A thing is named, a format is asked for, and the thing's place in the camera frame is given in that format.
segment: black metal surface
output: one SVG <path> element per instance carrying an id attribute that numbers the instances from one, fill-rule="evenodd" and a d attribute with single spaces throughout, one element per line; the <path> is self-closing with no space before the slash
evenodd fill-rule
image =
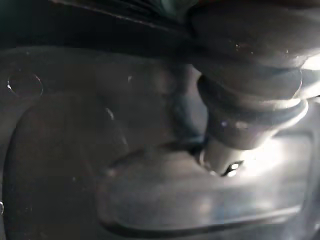
<path id="1" fill-rule="evenodd" d="M 118 234 L 135 237 L 280 223 L 302 208 L 312 149 L 308 133 L 276 137 L 235 177 L 221 178 L 183 148 L 148 148 L 108 167 L 98 186 L 98 216 L 111 231 L 117 226 Z"/>
<path id="2" fill-rule="evenodd" d="M 3 0 L 0 47 L 61 46 L 174 57 L 189 44 L 184 27 L 124 10 L 112 8 L 110 1 L 91 9 L 58 1 Z"/>

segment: water droplet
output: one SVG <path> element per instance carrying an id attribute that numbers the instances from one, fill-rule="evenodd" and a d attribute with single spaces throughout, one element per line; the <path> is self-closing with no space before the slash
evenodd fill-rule
<path id="1" fill-rule="evenodd" d="M 18 71 L 7 79 L 6 87 L 17 97 L 39 97 L 43 94 L 44 88 L 40 78 L 33 74 Z"/>
<path id="2" fill-rule="evenodd" d="M 0 215 L 4 214 L 4 211 L 5 211 L 5 206 L 4 206 L 4 203 L 2 201 L 0 201 Z"/>

